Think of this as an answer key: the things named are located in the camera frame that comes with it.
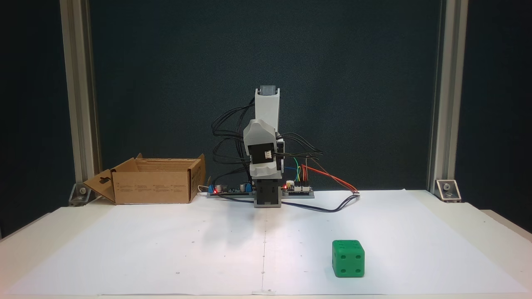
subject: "black wire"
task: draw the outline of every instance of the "black wire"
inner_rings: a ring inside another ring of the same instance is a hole
[[[226,155],[218,154],[218,150],[220,149],[221,145],[223,144],[223,142],[225,142],[227,140],[235,140],[235,142],[237,142],[237,143],[243,143],[242,139],[235,138],[235,137],[226,137],[226,138],[220,140],[215,145],[215,147],[212,150],[212,159],[213,159],[213,161],[216,162],[216,163],[220,163],[220,164],[242,164],[242,165],[243,164],[249,164],[250,158],[247,158],[247,157],[242,157],[242,156],[232,157],[232,156],[226,156]],[[239,162],[220,161],[220,160],[217,159],[217,157],[228,158],[228,159],[237,159],[237,160],[240,160],[240,161]]]
[[[228,196],[225,196],[225,195],[221,195],[220,193],[216,193],[216,195],[220,196],[221,198],[230,200],[230,201],[235,201],[235,202],[240,202],[240,203],[253,203],[253,201],[238,200],[236,198],[231,198],[231,197],[228,197]]]
[[[251,100],[250,100],[250,103],[248,104],[249,105],[254,105],[254,102],[255,102],[255,97],[253,97]],[[244,135],[243,133],[243,129],[242,129],[242,122],[244,121],[244,116],[246,115],[247,111],[250,109],[251,107],[248,107],[246,109],[244,109],[242,111],[242,113],[240,114],[240,118],[238,118],[238,122],[237,122],[237,126],[236,126],[236,131],[238,132],[239,135]],[[245,152],[245,149],[244,149],[244,144],[243,142],[242,143],[239,143],[239,142],[235,142],[235,146],[236,146],[236,151],[238,153],[238,156],[240,158],[244,158],[244,152]],[[251,184],[251,181],[252,181],[252,178],[251,178],[251,173],[250,173],[250,170],[248,168],[248,165],[249,164],[245,164],[243,163],[242,166],[244,168],[246,168],[246,174],[247,174],[247,182]]]
[[[277,139],[281,139],[281,138],[287,138],[287,139],[291,139],[291,140],[295,140],[297,141],[300,145],[302,145],[301,143],[305,144],[307,147],[315,150],[315,151],[320,151],[319,149],[317,149],[315,146],[311,145],[310,142],[308,142],[305,138],[303,138],[301,135],[297,134],[297,133],[293,133],[293,132],[288,132],[288,133],[284,133],[284,134],[281,134],[279,136],[277,136]]]
[[[315,154],[315,152],[306,152],[306,153],[297,153],[297,154],[275,153],[276,156],[285,156],[285,157],[294,157],[294,158],[304,158],[304,159],[319,160],[318,157],[311,156],[312,154]]]
[[[217,181],[219,178],[221,178],[221,177],[225,177],[225,176],[228,176],[228,175],[234,175],[234,174],[236,174],[236,173],[241,173],[241,172],[244,172],[244,171],[245,171],[245,167],[241,167],[241,168],[233,169],[233,170],[231,170],[231,171],[229,171],[229,172],[227,172],[227,173],[224,173],[224,174],[222,174],[222,175],[219,175],[219,176],[215,177],[215,178],[212,180],[211,185],[212,185],[212,187],[214,188],[214,186],[216,185],[216,181]]]
[[[352,194],[350,195],[348,198],[346,198],[342,203],[340,203],[340,205],[336,208],[336,209],[332,209],[332,210],[329,210],[329,209],[325,209],[325,208],[322,208],[322,207],[318,207],[318,206],[312,206],[312,205],[306,205],[306,204],[300,204],[300,203],[290,203],[290,202],[281,202],[283,204],[287,204],[287,205],[291,205],[291,206],[296,206],[296,207],[301,207],[303,209],[307,209],[307,210],[312,210],[312,211],[317,211],[317,212],[323,212],[323,213],[336,213],[338,211],[341,211],[343,208],[345,208],[347,206],[347,204],[352,201],[353,199],[355,198],[360,198],[360,194]]]
[[[219,117],[217,117],[211,124],[212,135],[214,135],[214,136],[227,136],[227,137],[240,137],[241,138],[242,134],[239,133],[239,132],[230,131],[230,130],[219,130],[219,128],[232,115],[236,114],[237,112],[239,112],[241,110],[249,109],[250,107],[252,107],[254,105],[255,105],[254,103],[250,103],[247,106],[236,107],[236,108],[230,109],[229,111],[227,111],[224,114],[222,114]]]

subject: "cardboard box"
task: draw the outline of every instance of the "cardboard box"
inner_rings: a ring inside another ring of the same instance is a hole
[[[205,182],[205,156],[144,159],[142,154],[85,181],[115,204],[189,203]]]

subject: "dark green backdrop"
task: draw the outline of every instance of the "dark green backdrop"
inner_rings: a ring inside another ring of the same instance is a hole
[[[226,172],[210,123],[277,85],[280,132],[322,149],[329,172],[362,189],[424,189],[440,6],[92,0],[104,166],[205,153],[210,175]]]
[[[470,0],[456,153],[462,197],[532,231],[530,1]]]
[[[6,237],[66,206],[76,179],[59,1],[3,4],[10,16],[0,55],[0,231]]]

